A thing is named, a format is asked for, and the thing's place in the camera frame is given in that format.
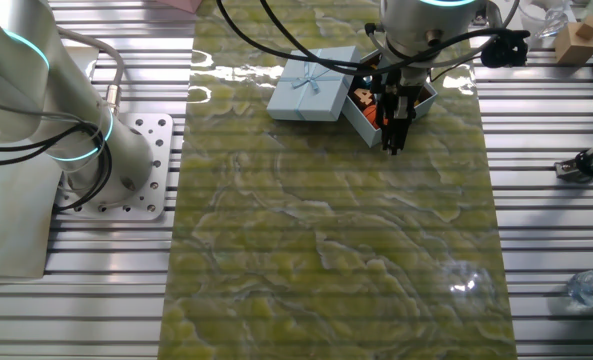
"black cable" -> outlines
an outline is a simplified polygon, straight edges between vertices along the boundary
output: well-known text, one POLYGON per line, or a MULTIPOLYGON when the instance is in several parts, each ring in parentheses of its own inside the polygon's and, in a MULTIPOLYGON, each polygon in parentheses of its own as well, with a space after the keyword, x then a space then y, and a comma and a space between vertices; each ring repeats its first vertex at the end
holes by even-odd
MULTIPOLYGON (((51 137, 51 138, 49 138, 47 140, 41 141, 40 143, 36 143, 36 144, 33 144, 33 145, 27 145, 27 146, 17 146, 15 148, 18 148, 18 149, 21 149, 21 150, 9 150, 9 151, 30 150, 30 149, 38 148, 38 147, 40 147, 40 149, 38 149, 38 150, 36 150, 36 151, 34 151, 34 152, 30 153, 30 154, 27 154, 27 155, 18 157, 18 158, 0 160, 0 166, 17 164, 17 163, 20 163, 20 162, 23 162, 23 161, 27 161, 29 159, 33 159, 36 156, 38 156, 38 155, 44 153, 45 151, 49 150, 49 148, 51 148, 52 146, 54 146, 56 143, 58 143, 58 141, 62 140, 64 137, 66 137, 66 136, 68 136, 68 135, 70 135, 70 134, 72 134, 72 133, 74 133, 76 131, 80 131, 82 129, 84 129, 84 127, 82 125, 78 124, 78 125, 75 125, 74 127, 70 128, 70 129, 68 129, 68 130, 60 133, 59 135, 56 135, 56 136, 51 137)), ((0 149, 5 149, 5 150, 3 150, 3 152, 5 152, 8 149, 14 149, 14 148, 0 148, 0 149)))
POLYGON ((430 81, 430 82, 434 82, 434 81, 436 81, 436 80, 440 79, 440 77, 441 77, 441 76, 443 76, 443 75, 447 74, 448 72, 450 72, 450 71, 452 71, 452 70, 456 69, 457 67, 459 67, 459 66, 463 65, 464 63, 468 62, 469 60, 474 60, 474 59, 480 59, 480 56, 474 56, 474 57, 473 57, 473 58, 471 58, 471 59, 463 60, 463 61, 459 62, 458 64, 456 64, 456 65, 454 65, 454 66, 452 66, 452 67, 450 67, 450 68, 446 69, 445 71, 441 72, 440 74, 436 75, 436 77, 434 77, 434 78, 432 78, 432 74, 431 74, 431 72, 430 72, 430 73, 429 73, 429 81, 430 81))
POLYGON ((111 174, 112 174, 112 167, 113 167, 112 155, 111 155, 111 152, 107 146, 101 148, 99 151, 102 151, 102 153, 100 154, 100 156, 98 158, 99 172, 98 172, 98 176, 96 177, 96 180, 94 181, 94 184, 92 185, 90 190, 85 195, 83 195, 80 199, 78 199, 77 201, 75 201, 67 206, 58 206, 58 205, 54 204, 54 209, 53 209, 54 213, 62 212, 62 211, 70 210, 70 209, 76 209, 80 206, 85 205, 90 200, 92 200, 96 195, 98 195, 98 193, 100 193, 103 190, 105 185, 107 185, 107 182, 109 181, 109 178, 111 177, 111 174))
POLYGON ((346 74, 346 75, 353 75, 353 76, 375 76, 375 75, 382 75, 382 74, 386 74, 390 71, 396 70, 396 69, 400 69, 402 67, 408 66, 414 62, 422 62, 424 60, 426 60, 428 57, 431 57, 432 55, 436 54, 437 52, 452 46, 456 43, 459 43, 461 41, 464 40, 468 40, 474 37, 478 37, 478 36, 490 36, 490 35, 499 35, 499 36, 507 36, 507 37, 511 37, 511 36, 518 36, 520 38, 524 38, 526 36, 529 36, 529 32, 527 31, 512 31, 512 30, 507 30, 504 28, 498 28, 498 29, 482 29, 482 30, 476 30, 476 31, 472 31, 472 32, 468 32, 468 33, 464 33, 458 36, 455 36, 451 39, 445 40, 444 42, 440 43, 439 45, 436 45, 428 50, 425 50, 409 59, 406 59, 402 62, 384 67, 384 68, 380 68, 380 69, 375 69, 375 70, 370 70, 370 71, 353 71, 353 70, 349 70, 349 69, 344 69, 344 68, 335 68, 333 66, 331 66, 330 64, 333 62, 336 65, 340 65, 340 66, 350 66, 350 65, 343 65, 343 63, 347 64, 346 62, 339 62, 339 61, 335 61, 335 60, 328 60, 328 59, 316 59, 314 57, 307 57, 307 56, 298 56, 298 55, 291 55, 291 54, 287 54, 287 53, 283 53, 274 49, 270 49, 266 46, 263 46, 257 42, 255 42, 254 40, 250 39, 247 35, 245 35, 237 26, 236 24, 233 22, 233 20, 231 19, 231 17, 229 16, 229 14, 227 13, 225 7, 223 6, 223 2, 222 0, 216 0, 216 4, 218 6, 218 9, 220 10, 221 14, 223 15, 223 18, 225 19, 225 21, 227 22, 227 24, 232 28, 232 30, 234 30, 234 32, 241 38, 243 39, 245 42, 247 42, 248 44, 254 46, 255 48, 267 52, 269 54, 278 56, 278 57, 282 57, 282 58, 286 58, 286 59, 291 59, 291 60, 299 60, 299 61, 309 61, 309 62, 315 62, 318 63, 326 68, 329 68, 331 70, 337 71, 341 74, 346 74))
POLYGON ((86 204, 87 202, 89 202, 96 195, 98 195, 98 193, 100 193, 102 191, 102 189, 105 187, 105 185, 107 185, 107 182, 109 181, 109 178, 111 177, 111 173, 112 173, 112 167, 113 167, 112 156, 111 156, 109 147, 104 146, 105 138, 103 136, 102 131, 100 131, 100 129, 98 129, 98 127, 96 125, 86 122, 76 115, 68 114, 68 113, 28 111, 28 110, 11 108, 11 107, 1 105, 1 104, 0 104, 0 110, 18 113, 18 114, 25 114, 25 115, 69 118, 69 119, 72 119, 72 120, 75 120, 78 122, 78 124, 76 126, 70 128, 69 130, 66 130, 65 132, 63 132, 59 135, 56 135, 52 138, 43 140, 39 143, 35 143, 32 145, 26 145, 26 146, 17 146, 17 147, 0 147, 0 152, 12 152, 12 151, 30 150, 33 148, 40 147, 42 144, 42 147, 39 150, 37 150, 31 154, 22 156, 20 158, 2 160, 2 161, 0 161, 0 165, 15 164, 15 163, 19 163, 19 162, 34 158, 34 157, 42 154, 43 152, 47 151, 50 147, 54 146, 58 141, 63 139, 65 136, 68 136, 71 133, 73 133, 75 131, 79 131, 79 130, 82 130, 82 131, 86 132, 88 135, 90 135, 92 141, 94 142, 94 145, 98 148, 98 151, 101 151, 101 154, 99 154, 99 157, 98 157, 98 169, 99 169, 98 177, 96 178, 96 180, 95 180, 94 184, 92 185, 92 187, 90 188, 90 190, 85 195, 83 195, 79 200, 75 201, 74 203, 72 203, 70 205, 61 207, 61 206, 57 206, 54 204, 53 212, 65 211, 65 210, 75 209, 77 207, 80 207, 80 206, 86 204))
POLYGON ((296 40, 296 38, 289 32, 289 30, 287 30, 287 28, 285 28, 285 26, 283 26, 283 23, 280 22, 278 17, 276 17, 276 14, 274 14, 274 12, 272 11, 272 8, 269 6, 269 4, 267 4, 267 0, 260 0, 260 4, 263 6, 263 9, 265 9, 265 12, 269 16, 269 18, 272 20, 272 22, 274 23, 276 28, 278 28, 278 30, 287 38, 287 40, 289 40, 289 42, 291 42, 294 46, 296 46, 296 48, 298 50, 300 50, 303 54, 305 54, 305 56, 307 56, 307 58, 309 59, 310 62, 318 62, 321 65, 325 64, 325 66, 327 68, 332 69, 334 71, 339 70, 339 68, 336 65, 351 66, 351 67, 363 68, 363 69, 370 68, 368 65, 361 64, 361 63, 338 61, 338 60, 331 60, 331 59, 321 59, 320 57, 314 55, 314 53, 309 51, 305 46, 303 46, 300 42, 298 42, 298 40, 296 40))

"cable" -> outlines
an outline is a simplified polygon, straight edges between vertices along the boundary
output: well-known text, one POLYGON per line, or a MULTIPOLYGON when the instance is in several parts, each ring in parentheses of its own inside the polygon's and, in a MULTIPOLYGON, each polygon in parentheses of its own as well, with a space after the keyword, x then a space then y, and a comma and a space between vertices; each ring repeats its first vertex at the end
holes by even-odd
POLYGON ((25 145, 25 146, 16 146, 16 147, 0 147, 0 152, 11 152, 11 151, 30 150, 30 149, 40 147, 42 145, 42 147, 40 147, 38 150, 36 150, 33 153, 30 153, 28 155, 25 155, 25 156, 22 156, 19 158, 15 158, 15 159, 2 160, 2 161, 0 161, 0 166, 15 164, 15 163, 19 163, 19 162, 23 162, 23 161, 32 159, 32 158, 42 154, 43 152, 49 150, 50 147, 54 146, 58 141, 60 141, 65 136, 68 136, 71 133, 73 133, 75 131, 79 131, 79 130, 82 130, 82 131, 86 132, 88 135, 90 135, 90 137, 92 138, 92 141, 94 141, 95 147, 97 147, 99 149, 98 152, 103 155, 103 156, 98 157, 98 169, 99 169, 98 177, 97 177, 96 181, 94 182, 94 184, 92 185, 92 187, 90 188, 90 190, 85 195, 83 195, 79 200, 77 200, 76 202, 74 202, 70 205, 67 205, 65 207, 60 207, 60 206, 54 205, 53 212, 75 209, 75 208, 82 206, 85 203, 89 202, 96 195, 98 195, 98 193, 100 193, 100 191, 102 191, 102 189, 105 187, 105 185, 109 181, 109 178, 111 177, 113 163, 112 163, 111 152, 109 150, 109 147, 105 146, 105 138, 103 136, 102 131, 100 131, 99 127, 97 127, 96 125, 94 125, 92 123, 82 120, 81 118, 79 118, 76 115, 69 114, 69 113, 29 111, 29 110, 15 109, 15 108, 8 107, 8 106, 2 105, 2 104, 0 104, 0 110, 13 112, 13 113, 17 113, 17 114, 25 114, 25 115, 68 118, 68 119, 72 119, 72 120, 75 120, 78 122, 77 125, 66 130, 65 132, 63 132, 59 135, 56 135, 54 137, 51 137, 47 140, 43 140, 36 144, 25 145))
POLYGON ((40 147, 40 149, 38 149, 30 154, 27 154, 25 156, 18 157, 18 158, 0 160, 0 166, 17 164, 17 163, 20 163, 23 161, 27 161, 29 159, 33 159, 36 156, 49 150, 50 147, 52 147, 58 141, 62 140, 64 137, 66 137, 76 131, 80 131, 82 129, 84 129, 84 127, 79 124, 79 125, 75 125, 74 127, 69 128, 68 130, 62 132, 59 135, 56 135, 54 137, 51 137, 51 138, 41 141, 39 143, 35 143, 32 145, 25 145, 25 146, 1 147, 0 152, 24 151, 24 150, 30 150, 30 149, 34 149, 34 148, 38 148, 38 147, 40 147))
POLYGON ((432 74, 431 74, 431 72, 430 72, 430 73, 429 73, 429 81, 430 81, 430 82, 434 82, 434 81, 436 81, 436 80, 440 79, 440 77, 441 77, 441 76, 443 76, 443 75, 447 74, 448 72, 450 72, 450 71, 452 71, 452 70, 456 69, 457 67, 459 67, 459 66, 463 65, 464 63, 466 63, 466 62, 468 62, 468 61, 470 61, 470 60, 474 60, 474 59, 480 59, 480 56, 474 56, 474 57, 473 57, 473 58, 471 58, 471 59, 464 60, 463 62, 461 62, 461 63, 459 63, 459 64, 456 64, 456 65, 454 65, 454 66, 450 67, 449 69, 446 69, 445 71, 441 72, 440 74, 436 75, 436 77, 435 77, 435 78, 432 78, 432 74))
POLYGON ((112 84, 120 85, 120 82, 123 79, 123 74, 125 73, 125 61, 116 49, 98 39, 94 39, 93 37, 85 36, 77 32, 73 32, 71 30, 63 29, 60 26, 57 26, 56 29, 58 29, 59 34, 69 39, 78 41, 89 46, 93 46, 95 48, 99 48, 106 52, 109 56, 111 56, 114 59, 114 61, 116 61, 116 75, 114 75, 114 80, 112 81, 112 84))
POLYGON ((294 46, 296 46, 296 48, 298 50, 300 50, 303 54, 305 54, 305 56, 307 56, 307 58, 310 59, 310 61, 311 61, 311 59, 315 59, 316 60, 315 62, 318 62, 321 65, 327 65, 326 67, 328 69, 331 69, 334 71, 339 70, 338 67, 335 65, 344 65, 344 66, 351 66, 351 67, 355 67, 355 68, 369 69, 369 66, 367 66, 365 64, 355 63, 355 62, 347 62, 347 61, 331 60, 331 59, 321 59, 320 57, 314 55, 314 53, 309 51, 305 46, 303 46, 300 42, 298 42, 298 40, 296 40, 296 38, 289 32, 289 30, 287 30, 287 28, 285 28, 283 23, 280 22, 278 17, 276 17, 276 14, 274 14, 274 12, 272 11, 272 8, 269 6, 269 4, 267 4, 267 0, 260 0, 260 4, 263 6, 263 9, 265 9, 265 12, 269 16, 269 18, 272 20, 272 22, 274 23, 276 28, 278 28, 278 30, 283 34, 283 36, 285 36, 287 38, 287 40, 289 40, 289 42, 291 42, 294 46))
POLYGON ((23 114, 23 115, 66 118, 66 119, 71 119, 71 120, 77 121, 83 125, 87 125, 88 127, 93 128, 94 130, 96 129, 96 127, 92 123, 84 121, 83 119, 79 118, 76 115, 64 113, 64 112, 43 112, 43 111, 22 110, 22 109, 16 109, 16 108, 12 108, 12 107, 9 107, 6 105, 2 105, 2 104, 0 104, 0 110, 7 111, 7 112, 13 112, 16 114, 23 114))
MULTIPOLYGON (((245 35, 245 33, 243 33, 240 30, 240 28, 238 28, 238 26, 234 23, 234 21, 232 20, 232 18, 227 13, 227 10, 225 9, 225 6, 223 5, 222 0, 216 0, 216 5, 218 6, 218 9, 220 10, 221 14, 223 15, 223 18, 225 19, 225 22, 227 23, 227 25, 229 25, 229 27, 236 33, 236 35, 238 35, 238 37, 240 37, 241 39, 243 39, 249 45, 257 48, 258 50, 261 50, 261 51, 266 52, 268 54, 271 54, 271 55, 274 55, 274 56, 278 56, 278 57, 281 57, 281 58, 284 58, 284 59, 298 60, 298 61, 310 61, 310 58, 307 57, 307 56, 293 55, 293 54, 290 54, 290 53, 286 53, 286 52, 274 50, 274 49, 268 48, 266 46, 263 46, 262 44, 257 43, 256 41, 252 40, 247 35, 245 35)), ((345 66, 357 67, 358 66, 358 63, 345 63, 345 66)))
POLYGON ((225 19, 225 21, 227 22, 227 24, 232 28, 232 30, 234 30, 234 32, 240 36, 245 42, 247 42, 248 44, 258 48, 259 50, 268 52, 270 54, 279 56, 279 57, 284 57, 287 59, 294 59, 294 60, 300 60, 300 61, 310 61, 310 62, 316 62, 318 64, 321 64, 322 66, 329 68, 331 70, 337 71, 341 74, 346 74, 346 75, 353 75, 353 76, 375 76, 375 75, 382 75, 382 74, 386 74, 392 70, 396 70, 396 69, 400 69, 402 67, 405 66, 409 66, 412 63, 415 62, 419 62, 421 60, 424 60, 428 57, 431 57, 433 55, 435 55, 437 52, 452 46, 458 42, 464 41, 464 40, 468 40, 477 36, 489 36, 489 35, 505 35, 505 36, 522 36, 525 35, 524 31, 511 31, 511 30, 507 30, 504 28, 500 28, 500 29, 482 29, 482 30, 476 30, 473 32, 469 32, 469 33, 464 33, 458 36, 455 36, 451 39, 448 39, 444 42, 442 42, 439 45, 436 45, 426 51, 423 51, 409 59, 406 59, 402 62, 387 66, 385 68, 380 68, 380 69, 376 69, 376 70, 370 70, 370 71, 353 71, 353 70, 349 70, 349 69, 344 69, 344 68, 338 68, 335 66, 330 66, 329 64, 331 62, 338 64, 340 66, 351 66, 351 67, 358 67, 356 63, 351 63, 352 65, 344 65, 346 64, 346 62, 339 62, 339 61, 333 61, 333 60, 328 60, 328 59, 319 59, 317 57, 314 58, 310 58, 310 57, 306 57, 306 56, 297 56, 297 55, 291 55, 291 54, 286 54, 286 53, 282 53, 280 51, 276 51, 270 48, 267 48, 261 44, 258 44, 257 42, 253 41, 252 39, 250 39, 249 37, 247 37, 244 33, 242 33, 242 31, 236 26, 236 24, 232 21, 232 19, 229 17, 229 14, 227 14, 227 11, 225 10, 225 7, 223 6, 222 0, 216 0, 216 4, 219 8, 219 10, 221 11, 223 18, 225 19))

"ribbon bow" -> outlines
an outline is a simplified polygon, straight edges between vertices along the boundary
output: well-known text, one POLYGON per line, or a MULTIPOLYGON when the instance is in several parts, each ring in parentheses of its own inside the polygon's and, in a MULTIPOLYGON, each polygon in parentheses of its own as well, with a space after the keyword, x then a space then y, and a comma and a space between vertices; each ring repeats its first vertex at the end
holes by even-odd
POLYGON ((318 86, 318 83, 316 82, 316 79, 318 79, 319 77, 327 74, 330 70, 327 69, 326 71, 323 71, 322 73, 316 75, 316 76, 312 76, 310 69, 309 69, 309 62, 305 62, 305 76, 302 78, 297 78, 296 81, 292 82, 292 88, 293 89, 298 89, 299 87, 310 83, 312 84, 312 89, 314 89, 315 93, 318 93, 320 91, 320 87, 318 86))

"gift box lid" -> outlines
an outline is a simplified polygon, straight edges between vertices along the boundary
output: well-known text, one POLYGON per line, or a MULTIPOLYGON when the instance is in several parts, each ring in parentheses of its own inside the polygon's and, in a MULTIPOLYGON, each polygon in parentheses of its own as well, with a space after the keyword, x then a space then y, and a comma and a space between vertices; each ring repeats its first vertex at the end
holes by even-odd
MULTIPOLYGON (((324 59, 358 62, 355 46, 314 49, 324 59)), ((267 112, 275 120, 337 121, 353 80, 324 66, 311 62, 288 60, 267 112)))

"small figurine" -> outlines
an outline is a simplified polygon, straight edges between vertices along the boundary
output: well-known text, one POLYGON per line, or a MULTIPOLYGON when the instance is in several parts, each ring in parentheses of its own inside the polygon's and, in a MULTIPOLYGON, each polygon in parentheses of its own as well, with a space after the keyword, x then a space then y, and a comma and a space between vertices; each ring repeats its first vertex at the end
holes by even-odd
POLYGON ((351 97, 361 110, 364 110, 374 103, 374 95, 372 95, 372 93, 366 89, 354 90, 354 92, 351 94, 351 97))

